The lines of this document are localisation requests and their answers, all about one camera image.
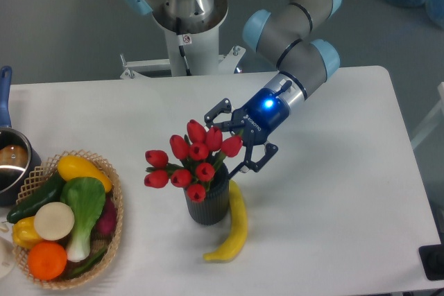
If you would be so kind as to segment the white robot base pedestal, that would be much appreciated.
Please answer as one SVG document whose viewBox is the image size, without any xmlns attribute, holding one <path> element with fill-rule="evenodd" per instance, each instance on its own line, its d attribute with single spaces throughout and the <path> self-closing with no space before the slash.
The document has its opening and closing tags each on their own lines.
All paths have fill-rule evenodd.
<svg viewBox="0 0 444 296">
<path fill-rule="evenodd" d="M 136 12 L 152 15 L 163 30 L 167 59 L 127 62 L 120 55 L 122 78 L 169 70 L 172 76 L 204 76 L 239 73 L 245 48 L 235 45 L 219 53 L 219 27 L 228 14 L 228 0 L 166 0 L 153 12 L 145 0 L 125 0 Z"/>
</svg>

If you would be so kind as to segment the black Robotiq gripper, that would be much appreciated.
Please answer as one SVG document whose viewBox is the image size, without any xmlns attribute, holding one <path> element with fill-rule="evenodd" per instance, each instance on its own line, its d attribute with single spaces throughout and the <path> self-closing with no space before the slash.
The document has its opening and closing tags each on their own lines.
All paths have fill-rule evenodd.
<svg viewBox="0 0 444 296">
<path fill-rule="evenodd" d="M 268 136 L 306 97 L 305 88 L 295 76 L 279 72 L 234 112 L 230 100 L 223 98 L 204 115 L 208 130 L 216 127 L 222 132 L 242 134 L 246 145 L 244 160 L 229 172 L 229 177 L 234 177 L 237 173 L 258 173 L 262 170 L 279 150 L 274 143 L 267 141 Z"/>
</svg>

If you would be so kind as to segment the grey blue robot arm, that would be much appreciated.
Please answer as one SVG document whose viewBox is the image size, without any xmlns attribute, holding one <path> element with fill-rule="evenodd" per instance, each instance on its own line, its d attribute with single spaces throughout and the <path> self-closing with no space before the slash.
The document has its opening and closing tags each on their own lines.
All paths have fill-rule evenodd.
<svg viewBox="0 0 444 296">
<path fill-rule="evenodd" d="M 124 0 L 141 16 L 152 15 L 163 29 L 173 76 L 214 74 L 219 66 L 219 26 L 228 13 L 227 0 Z M 239 109 L 223 100 L 204 117 L 208 126 L 222 113 L 224 132 L 241 131 L 246 149 L 237 171 L 258 172 L 277 152 L 268 136 L 339 68 L 336 49 L 324 40 L 305 38 L 327 21 L 342 0 L 288 0 L 277 16 L 266 10 L 246 22 L 242 37 L 277 74 Z"/>
</svg>

